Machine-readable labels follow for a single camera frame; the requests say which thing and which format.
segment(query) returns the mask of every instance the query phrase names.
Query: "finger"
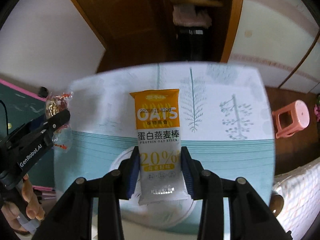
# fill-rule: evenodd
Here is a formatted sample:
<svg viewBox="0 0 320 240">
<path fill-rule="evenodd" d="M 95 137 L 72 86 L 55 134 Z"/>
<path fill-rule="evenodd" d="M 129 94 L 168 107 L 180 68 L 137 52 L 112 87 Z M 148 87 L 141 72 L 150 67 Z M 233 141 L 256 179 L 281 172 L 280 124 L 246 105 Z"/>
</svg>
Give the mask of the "finger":
<svg viewBox="0 0 320 240">
<path fill-rule="evenodd" d="M 37 196 L 33 194 L 26 208 L 27 216 L 30 219 L 34 219 L 39 212 L 39 208 L 40 208 L 40 204 L 38 202 Z"/>
<path fill-rule="evenodd" d="M 5 202 L 1 211 L 7 221 L 16 219 L 20 213 L 19 208 L 12 202 Z"/>
<path fill-rule="evenodd" d="M 30 180 L 27 179 L 23 182 L 21 194 L 25 201 L 27 201 L 28 203 L 31 201 L 32 195 L 34 195 L 34 193 Z"/>
<path fill-rule="evenodd" d="M 14 230 L 19 230 L 19 231 L 23 231 L 23 232 L 27 232 L 27 230 L 25 230 L 19 223 L 19 221 L 17 219 L 14 220 L 10 220 L 8 221 L 10 227 Z"/>
<path fill-rule="evenodd" d="M 42 206 L 39 207 L 38 214 L 36 215 L 36 219 L 42 220 L 44 218 L 44 210 Z"/>
<path fill-rule="evenodd" d="M 29 175 L 28 174 L 23 176 L 23 180 L 27 180 L 27 179 L 29 179 Z"/>
</svg>

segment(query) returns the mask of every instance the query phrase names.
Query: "light blue tablecloth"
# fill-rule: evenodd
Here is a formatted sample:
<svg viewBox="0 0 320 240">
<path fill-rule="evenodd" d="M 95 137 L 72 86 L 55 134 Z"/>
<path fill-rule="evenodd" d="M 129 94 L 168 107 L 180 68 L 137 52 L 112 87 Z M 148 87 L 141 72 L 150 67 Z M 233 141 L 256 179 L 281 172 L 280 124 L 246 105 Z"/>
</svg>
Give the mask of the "light blue tablecloth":
<svg viewBox="0 0 320 240">
<path fill-rule="evenodd" d="M 212 63 L 154 64 L 127 68 L 88 77 L 71 84 L 73 146 L 69 152 L 55 152 L 55 183 L 64 192 L 77 177 L 95 179 L 105 175 L 119 155 L 137 145 L 134 104 L 129 92 L 180 88 L 179 112 L 182 145 L 205 169 L 222 178 L 245 177 L 268 204 L 271 194 L 275 143 L 272 119 L 259 72 L 254 68 Z M 185 119 L 180 102 L 191 90 L 201 98 L 203 115 L 198 129 Z M 139 223 L 196 234 L 201 201 L 188 211 L 158 213 Z M 139 209 L 121 202 L 122 217 L 134 220 Z M 184 212 L 182 217 L 177 213 Z M 225 205 L 225 232 L 230 231 Z"/>
</svg>

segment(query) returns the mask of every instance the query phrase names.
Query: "pink plastic stool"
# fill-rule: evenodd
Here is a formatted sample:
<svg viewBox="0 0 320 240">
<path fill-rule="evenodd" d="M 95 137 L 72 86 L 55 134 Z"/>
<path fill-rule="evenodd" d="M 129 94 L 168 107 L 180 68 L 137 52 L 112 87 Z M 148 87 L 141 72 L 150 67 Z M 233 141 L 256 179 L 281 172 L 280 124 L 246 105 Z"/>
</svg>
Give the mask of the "pink plastic stool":
<svg viewBox="0 0 320 240">
<path fill-rule="evenodd" d="M 320 121 L 320 106 L 315 106 L 315 109 L 314 109 L 314 112 L 315 112 L 315 115 L 317 117 L 317 122 Z"/>
<path fill-rule="evenodd" d="M 291 115 L 292 123 L 287 127 L 282 128 L 280 125 L 279 115 L 289 112 Z M 280 108 L 276 111 L 272 111 L 272 115 L 276 119 L 276 126 L 278 132 L 276 133 L 276 138 L 287 138 L 295 134 L 295 132 L 305 129 L 310 122 L 310 116 L 308 107 L 305 102 L 297 100 L 291 104 Z"/>
</svg>

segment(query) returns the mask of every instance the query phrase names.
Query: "wooden floor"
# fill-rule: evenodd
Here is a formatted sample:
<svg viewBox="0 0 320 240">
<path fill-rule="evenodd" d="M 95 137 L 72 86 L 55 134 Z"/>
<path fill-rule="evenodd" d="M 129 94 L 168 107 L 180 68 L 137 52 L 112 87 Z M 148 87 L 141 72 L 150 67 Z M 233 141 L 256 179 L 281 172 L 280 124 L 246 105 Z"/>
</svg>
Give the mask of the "wooden floor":
<svg viewBox="0 0 320 240">
<path fill-rule="evenodd" d="M 277 110 L 295 100 L 304 101 L 309 109 L 310 124 L 289 138 L 276 139 L 276 171 L 281 174 L 303 166 L 320 157 L 319 135 L 313 109 L 316 95 L 277 88 L 266 88 L 271 110 Z"/>
</svg>

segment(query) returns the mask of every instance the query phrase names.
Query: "plastic snack bag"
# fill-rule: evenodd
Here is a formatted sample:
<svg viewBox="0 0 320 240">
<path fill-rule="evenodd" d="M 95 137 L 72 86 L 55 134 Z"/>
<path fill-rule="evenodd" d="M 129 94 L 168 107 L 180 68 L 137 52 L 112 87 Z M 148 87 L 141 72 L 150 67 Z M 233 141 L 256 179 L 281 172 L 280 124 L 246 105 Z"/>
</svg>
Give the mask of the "plastic snack bag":
<svg viewBox="0 0 320 240">
<path fill-rule="evenodd" d="M 140 152 L 139 204 L 187 199 L 181 171 L 179 89 L 130 93 Z"/>
<path fill-rule="evenodd" d="M 56 113 L 68 109 L 70 100 L 72 99 L 72 92 L 62 93 L 60 95 L 49 94 L 45 101 L 45 115 L 47 118 L 54 116 Z M 56 130 L 52 137 L 53 148 L 69 150 L 72 144 L 72 131 L 70 123 Z"/>
</svg>

